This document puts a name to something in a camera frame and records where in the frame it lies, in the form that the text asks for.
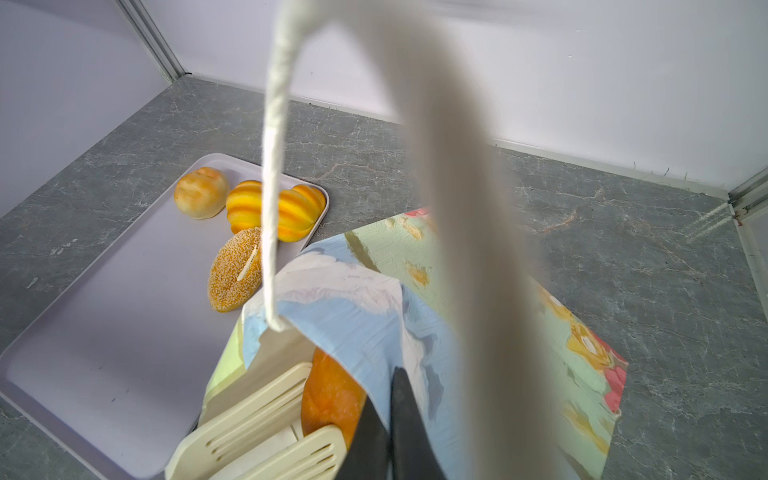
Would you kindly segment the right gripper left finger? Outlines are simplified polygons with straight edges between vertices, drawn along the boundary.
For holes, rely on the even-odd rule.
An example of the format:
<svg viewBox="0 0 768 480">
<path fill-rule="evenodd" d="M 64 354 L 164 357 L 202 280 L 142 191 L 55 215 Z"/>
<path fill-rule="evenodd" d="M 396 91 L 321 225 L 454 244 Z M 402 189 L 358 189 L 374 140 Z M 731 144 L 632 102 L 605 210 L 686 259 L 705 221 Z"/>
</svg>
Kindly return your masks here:
<svg viewBox="0 0 768 480">
<path fill-rule="evenodd" d="M 386 480 L 389 433 L 369 398 L 366 399 L 351 446 L 336 480 Z"/>
</svg>

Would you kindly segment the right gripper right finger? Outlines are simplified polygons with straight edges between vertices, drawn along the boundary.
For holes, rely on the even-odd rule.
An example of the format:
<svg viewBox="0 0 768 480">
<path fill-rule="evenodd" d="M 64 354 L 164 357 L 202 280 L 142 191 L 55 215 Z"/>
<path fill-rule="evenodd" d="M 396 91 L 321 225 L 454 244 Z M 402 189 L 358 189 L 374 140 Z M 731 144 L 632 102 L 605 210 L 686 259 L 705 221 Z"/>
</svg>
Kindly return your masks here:
<svg viewBox="0 0 768 480">
<path fill-rule="evenodd" d="M 429 442 L 407 371 L 402 367 L 396 367 L 392 376 L 390 438 L 394 479 L 446 479 Z"/>
</svg>

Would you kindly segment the round brown bun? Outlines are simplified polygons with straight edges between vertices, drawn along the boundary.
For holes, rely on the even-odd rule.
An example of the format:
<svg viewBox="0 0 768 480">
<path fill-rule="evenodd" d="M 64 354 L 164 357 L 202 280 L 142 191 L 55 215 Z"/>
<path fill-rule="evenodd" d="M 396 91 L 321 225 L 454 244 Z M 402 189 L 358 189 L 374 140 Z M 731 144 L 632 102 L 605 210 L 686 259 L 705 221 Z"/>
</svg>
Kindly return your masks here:
<svg viewBox="0 0 768 480">
<path fill-rule="evenodd" d="M 332 356 L 316 348 L 302 395 L 303 435 L 334 425 L 349 448 L 366 400 L 367 394 L 356 380 Z"/>
</svg>

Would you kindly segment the white kitchen tongs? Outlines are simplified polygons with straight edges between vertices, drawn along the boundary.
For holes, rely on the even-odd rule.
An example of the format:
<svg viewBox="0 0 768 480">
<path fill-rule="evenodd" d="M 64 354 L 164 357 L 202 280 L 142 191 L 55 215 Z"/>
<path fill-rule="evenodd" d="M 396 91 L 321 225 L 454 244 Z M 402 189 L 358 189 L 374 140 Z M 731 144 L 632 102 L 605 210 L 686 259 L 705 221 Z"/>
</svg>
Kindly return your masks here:
<svg viewBox="0 0 768 480">
<path fill-rule="evenodd" d="M 178 445 L 167 479 L 333 479 L 347 454 L 342 431 L 305 436 L 300 410 L 311 364 L 301 362 Z"/>
</svg>

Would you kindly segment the floral paper bag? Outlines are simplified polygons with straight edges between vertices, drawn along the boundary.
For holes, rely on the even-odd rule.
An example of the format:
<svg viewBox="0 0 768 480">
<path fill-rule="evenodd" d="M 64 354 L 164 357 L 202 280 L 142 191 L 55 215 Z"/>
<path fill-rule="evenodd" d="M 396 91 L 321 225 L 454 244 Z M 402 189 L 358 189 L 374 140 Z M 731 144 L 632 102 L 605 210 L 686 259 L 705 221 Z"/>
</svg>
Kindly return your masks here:
<svg viewBox="0 0 768 480">
<path fill-rule="evenodd" d="M 514 206 L 484 112 L 448 41 L 412 1 L 284 1 L 265 89 L 262 165 L 282 171 L 297 58 L 326 24 L 375 65 L 427 203 L 317 242 L 241 311 L 226 347 L 250 367 L 269 337 L 301 333 L 390 407 L 406 369 L 452 479 L 597 479 L 620 417 L 626 361 L 525 270 Z"/>
</svg>

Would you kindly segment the oval sesame bread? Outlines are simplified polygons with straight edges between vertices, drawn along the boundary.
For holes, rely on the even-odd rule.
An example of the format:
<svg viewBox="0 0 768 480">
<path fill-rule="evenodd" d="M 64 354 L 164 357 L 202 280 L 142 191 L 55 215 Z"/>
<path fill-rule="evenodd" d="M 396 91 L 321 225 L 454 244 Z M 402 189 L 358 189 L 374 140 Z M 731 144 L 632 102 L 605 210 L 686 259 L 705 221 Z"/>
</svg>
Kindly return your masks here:
<svg viewBox="0 0 768 480">
<path fill-rule="evenodd" d="M 217 253 L 208 279 L 208 299 L 213 310 L 229 312 L 241 307 L 260 288 L 261 230 L 235 234 Z"/>
</svg>

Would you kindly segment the yellow twisted bread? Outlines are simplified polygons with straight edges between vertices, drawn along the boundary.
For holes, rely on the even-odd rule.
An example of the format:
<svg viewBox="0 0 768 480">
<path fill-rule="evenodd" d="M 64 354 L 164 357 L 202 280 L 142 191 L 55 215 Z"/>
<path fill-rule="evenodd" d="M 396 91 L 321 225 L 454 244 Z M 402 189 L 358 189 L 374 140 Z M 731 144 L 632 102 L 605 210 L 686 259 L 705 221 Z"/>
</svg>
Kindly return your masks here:
<svg viewBox="0 0 768 480">
<path fill-rule="evenodd" d="M 316 187 L 299 184 L 282 190 L 278 199 L 278 239 L 294 243 L 307 237 L 326 205 L 325 195 Z"/>
<path fill-rule="evenodd" d="M 261 226 L 262 183 L 245 180 L 239 183 L 226 198 L 227 220 L 233 234 Z"/>
</svg>

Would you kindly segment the round sesame bun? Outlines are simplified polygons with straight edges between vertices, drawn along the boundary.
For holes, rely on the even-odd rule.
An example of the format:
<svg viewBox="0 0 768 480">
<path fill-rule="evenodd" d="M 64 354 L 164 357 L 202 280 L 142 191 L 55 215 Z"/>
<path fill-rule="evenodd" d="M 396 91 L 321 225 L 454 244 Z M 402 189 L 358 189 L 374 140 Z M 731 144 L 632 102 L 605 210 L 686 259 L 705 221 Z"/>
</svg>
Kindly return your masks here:
<svg viewBox="0 0 768 480">
<path fill-rule="evenodd" d="M 230 184 L 220 170 L 202 167 L 177 182 L 174 202 L 185 215 L 205 220 L 215 217 L 225 207 L 230 191 Z"/>
</svg>

